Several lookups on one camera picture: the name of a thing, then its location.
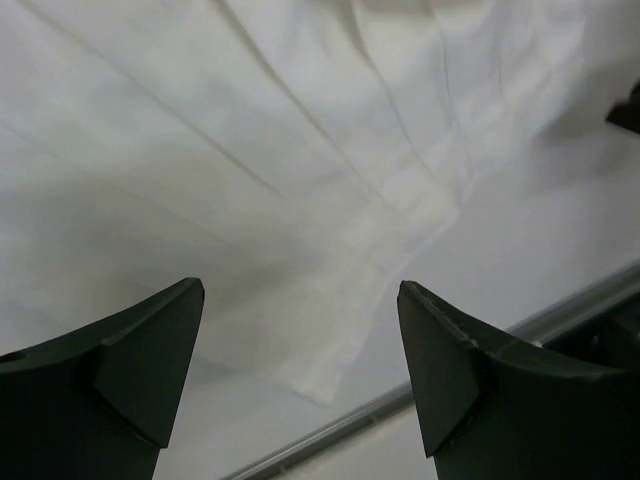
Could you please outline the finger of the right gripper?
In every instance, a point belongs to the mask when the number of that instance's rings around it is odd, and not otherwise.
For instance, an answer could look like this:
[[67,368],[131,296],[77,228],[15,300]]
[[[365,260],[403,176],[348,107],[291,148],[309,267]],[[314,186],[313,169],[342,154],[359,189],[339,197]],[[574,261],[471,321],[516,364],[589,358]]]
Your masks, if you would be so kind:
[[636,135],[640,134],[640,81],[634,84],[626,99],[617,102],[610,109],[606,122]]

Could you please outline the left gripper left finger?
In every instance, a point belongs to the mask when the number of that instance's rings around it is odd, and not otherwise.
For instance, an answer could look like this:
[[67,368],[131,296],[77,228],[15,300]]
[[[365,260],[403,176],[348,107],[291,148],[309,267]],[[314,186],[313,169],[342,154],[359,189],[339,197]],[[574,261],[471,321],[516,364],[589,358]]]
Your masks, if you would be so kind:
[[144,301],[1,358],[4,479],[150,479],[171,438],[204,287]]

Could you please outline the white pleated skirt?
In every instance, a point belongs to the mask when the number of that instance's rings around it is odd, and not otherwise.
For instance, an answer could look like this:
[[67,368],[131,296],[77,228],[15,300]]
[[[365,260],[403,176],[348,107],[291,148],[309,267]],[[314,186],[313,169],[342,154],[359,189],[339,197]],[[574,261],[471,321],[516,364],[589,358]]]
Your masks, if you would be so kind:
[[327,403],[476,185],[638,74],[635,1],[5,1],[1,297],[197,276],[202,359]]

